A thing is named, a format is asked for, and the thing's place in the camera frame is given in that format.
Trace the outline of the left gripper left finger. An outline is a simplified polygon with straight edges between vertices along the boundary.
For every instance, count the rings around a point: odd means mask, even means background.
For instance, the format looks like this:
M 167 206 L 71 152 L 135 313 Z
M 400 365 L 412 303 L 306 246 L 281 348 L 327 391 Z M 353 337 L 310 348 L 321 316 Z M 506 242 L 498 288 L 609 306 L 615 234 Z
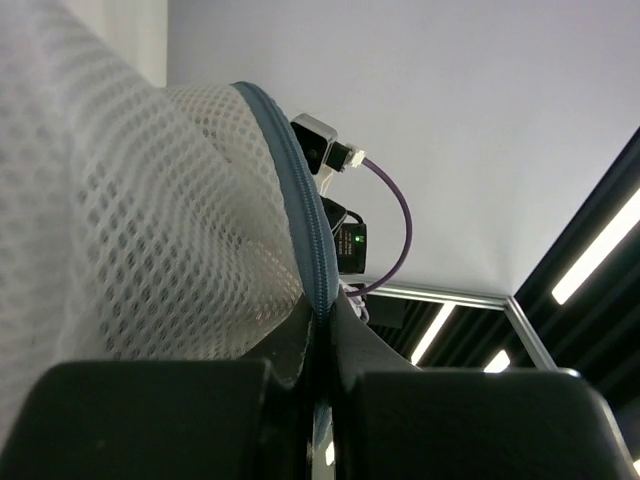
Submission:
M 307 479 L 315 316 L 300 299 L 236 360 L 79 361 L 32 387 L 5 479 Z

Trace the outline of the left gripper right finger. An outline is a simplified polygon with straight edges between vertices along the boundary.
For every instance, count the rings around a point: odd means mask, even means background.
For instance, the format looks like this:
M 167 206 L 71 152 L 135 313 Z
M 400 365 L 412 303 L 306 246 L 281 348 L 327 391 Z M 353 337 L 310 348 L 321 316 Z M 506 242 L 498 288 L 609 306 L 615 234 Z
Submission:
M 563 372 L 422 370 L 339 298 L 328 320 L 340 479 L 633 479 L 613 414 Z

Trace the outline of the blue-trimmed white mesh laundry bag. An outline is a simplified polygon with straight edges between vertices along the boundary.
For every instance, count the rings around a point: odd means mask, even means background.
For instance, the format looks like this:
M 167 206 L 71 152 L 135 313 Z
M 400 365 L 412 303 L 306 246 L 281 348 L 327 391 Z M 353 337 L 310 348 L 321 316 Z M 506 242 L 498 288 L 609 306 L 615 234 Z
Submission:
M 157 88 L 57 1 L 1 5 L 1 430 L 68 360 L 236 358 L 338 296 L 292 127 L 258 86 Z

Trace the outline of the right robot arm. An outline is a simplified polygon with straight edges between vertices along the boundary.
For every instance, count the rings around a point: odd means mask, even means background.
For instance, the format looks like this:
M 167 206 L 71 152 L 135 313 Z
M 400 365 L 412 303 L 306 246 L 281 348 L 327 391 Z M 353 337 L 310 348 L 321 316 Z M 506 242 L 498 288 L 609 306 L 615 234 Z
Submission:
M 322 169 L 315 183 L 333 236 L 338 270 L 341 275 L 363 274 L 366 268 L 367 226 L 359 214 L 326 196 L 331 178 L 331 171 Z

